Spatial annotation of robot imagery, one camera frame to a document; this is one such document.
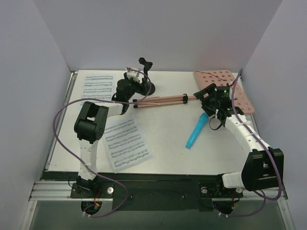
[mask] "orange pegboard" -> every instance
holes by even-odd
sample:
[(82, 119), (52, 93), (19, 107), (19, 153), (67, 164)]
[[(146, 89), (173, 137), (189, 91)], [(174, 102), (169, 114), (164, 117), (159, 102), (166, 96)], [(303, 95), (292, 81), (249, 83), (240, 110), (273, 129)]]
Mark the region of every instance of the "orange pegboard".
[[(217, 86), (225, 86), (235, 80), (229, 70), (194, 71), (194, 77), (201, 90), (212, 83)], [(236, 85), (235, 98), (235, 106), (240, 107), (245, 114), (251, 114), (255, 111), (239, 84)]]

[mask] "red wire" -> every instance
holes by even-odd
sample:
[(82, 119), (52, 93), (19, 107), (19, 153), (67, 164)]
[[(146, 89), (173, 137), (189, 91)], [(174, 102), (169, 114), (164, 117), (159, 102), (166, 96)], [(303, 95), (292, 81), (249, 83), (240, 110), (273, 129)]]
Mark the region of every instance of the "red wire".
[(95, 204), (95, 205), (97, 205), (96, 199), (100, 196), (100, 193), (101, 193), (101, 188), (99, 189), (98, 195), (94, 198), (94, 204)]

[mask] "musical notes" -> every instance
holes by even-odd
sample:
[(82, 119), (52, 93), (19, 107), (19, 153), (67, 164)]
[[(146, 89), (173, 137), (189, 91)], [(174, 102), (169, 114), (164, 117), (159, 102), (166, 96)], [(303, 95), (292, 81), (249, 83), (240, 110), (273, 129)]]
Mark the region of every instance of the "musical notes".
[(133, 117), (128, 117), (123, 122), (107, 124), (103, 140), (115, 172), (153, 157)]
[(114, 94), (114, 77), (86, 76), (84, 79), (82, 98), (95, 98), (100, 100), (110, 100)]

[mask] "white arm segment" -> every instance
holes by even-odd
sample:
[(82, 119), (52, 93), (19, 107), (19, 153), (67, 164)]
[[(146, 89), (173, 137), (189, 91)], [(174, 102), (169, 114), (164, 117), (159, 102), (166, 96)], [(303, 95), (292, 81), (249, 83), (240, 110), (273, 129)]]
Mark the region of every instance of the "white arm segment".
[[(103, 106), (109, 107), (109, 111), (107, 113), (107, 117), (114, 115), (121, 115), (123, 105), (119, 103), (104, 103)], [(97, 173), (96, 159), (97, 159), (97, 146), (98, 141), (94, 141), (93, 144), (90, 144), (88, 140), (79, 140), (80, 148), (81, 148), (81, 159), (85, 162), (85, 164), (95, 173)], [(93, 180), (96, 175), (89, 172), (85, 166), (80, 164), (80, 171), (78, 173), (84, 180)]]
[[(79, 143), (81, 148), (81, 159), (91, 170), (97, 173), (96, 159), (98, 140), (94, 141), (93, 144), (90, 144), (87, 140), (79, 140)], [(93, 180), (96, 177), (96, 175), (89, 172), (82, 163), (80, 164), (78, 176), (85, 180)]]
[[(269, 147), (269, 145), (264, 142), (260, 136), (255, 132), (255, 130), (248, 124), (248, 121), (244, 115), (238, 115), (241, 120), (252, 130), (262, 143)], [(253, 138), (253, 136), (248, 132), (248, 130), (240, 123), (235, 115), (226, 118), (225, 127), (235, 136), (237, 141), (240, 143), (243, 151), (247, 154), (252, 152), (253, 149), (259, 151), (264, 150), (263, 147)], [(222, 176), (223, 184), (225, 188), (245, 188), (241, 177), (242, 172), (232, 172), (227, 173)]]

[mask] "gray wall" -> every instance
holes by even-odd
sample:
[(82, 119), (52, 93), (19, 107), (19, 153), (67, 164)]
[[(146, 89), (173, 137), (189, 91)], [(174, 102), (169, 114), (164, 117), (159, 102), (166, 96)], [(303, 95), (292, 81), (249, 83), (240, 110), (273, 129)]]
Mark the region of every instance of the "gray wall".
[[(237, 214), (251, 213), (261, 200), (241, 200)], [(82, 218), (80, 201), (38, 201), (30, 230), (286, 230), (276, 201), (257, 215), (220, 218), (215, 210), (116, 211), (106, 218)], [(111, 210), (103, 203), (99, 214)]]
[(284, 0), (244, 69), (261, 136), (285, 153), (296, 229), (307, 225), (307, 0)]
[(281, 0), (34, 0), (69, 67), (154, 70), (247, 64)]
[(70, 71), (31, 0), (0, 2), (0, 226), (19, 229)]

